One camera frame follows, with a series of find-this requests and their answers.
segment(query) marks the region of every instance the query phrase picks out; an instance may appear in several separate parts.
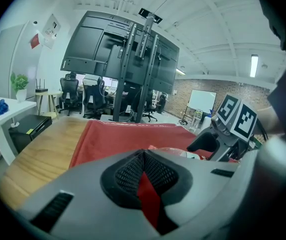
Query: potted plant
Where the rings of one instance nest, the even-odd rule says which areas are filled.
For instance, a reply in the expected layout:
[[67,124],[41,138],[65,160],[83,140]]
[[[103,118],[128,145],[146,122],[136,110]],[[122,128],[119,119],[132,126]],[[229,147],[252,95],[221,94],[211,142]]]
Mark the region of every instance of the potted plant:
[[23,102],[27,98],[27,85],[29,83],[28,77],[23,74],[18,74],[15,76],[15,73],[13,72],[11,74],[11,84],[12,88],[14,89],[16,93],[16,99],[18,102]]

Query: green plant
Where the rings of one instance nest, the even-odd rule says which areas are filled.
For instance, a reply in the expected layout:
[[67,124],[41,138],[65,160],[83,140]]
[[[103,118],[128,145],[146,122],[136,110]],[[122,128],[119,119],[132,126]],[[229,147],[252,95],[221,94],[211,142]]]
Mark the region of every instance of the green plant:
[[18,74],[17,76],[15,76],[14,72],[11,74],[10,80],[11,80],[12,88],[14,89],[16,93],[19,90],[24,90],[29,83],[28,77],[26,75]]

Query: whiteboard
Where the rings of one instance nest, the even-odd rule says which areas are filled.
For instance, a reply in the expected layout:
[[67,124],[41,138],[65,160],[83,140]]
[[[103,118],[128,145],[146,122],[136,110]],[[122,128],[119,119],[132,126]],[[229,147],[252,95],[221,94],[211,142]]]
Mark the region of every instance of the whiteboard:
[[213,109],[216,96],[216,92],[192,90],[187,106],[194,110],[199,109],[205,113],[210,113],[210,110]]

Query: wall sign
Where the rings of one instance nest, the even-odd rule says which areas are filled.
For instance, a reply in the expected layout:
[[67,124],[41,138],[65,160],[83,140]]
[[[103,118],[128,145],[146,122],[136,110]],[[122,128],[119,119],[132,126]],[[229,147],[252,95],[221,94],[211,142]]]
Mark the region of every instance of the wall sign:
[[55,39],[57,38],[57,34],[61,28],[60,23],[52,14],[42,31],[42,35],[44,36],[44,45],[52,49]]

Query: brick wall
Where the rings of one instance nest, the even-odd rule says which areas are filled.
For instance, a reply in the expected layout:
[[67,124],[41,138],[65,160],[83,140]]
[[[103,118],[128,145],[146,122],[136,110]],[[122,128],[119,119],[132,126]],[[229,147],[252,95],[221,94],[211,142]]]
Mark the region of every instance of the brick wall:
[[[267,100],[270,90],[250,84],[239,85],[232,81],[188,79],[175,80],[173,89],[177,90],[177,94],[168,96],[164,110],[177,117],[181,116],[181,112],[182,114],[185,112],[192,90],[215,92],[216,98],[213,106],[215,111],[219,108],[226,93],[238,95],[257,110],[270,106]],[[194,110],[188,109],[186,113],[192,115],[193,112]]]

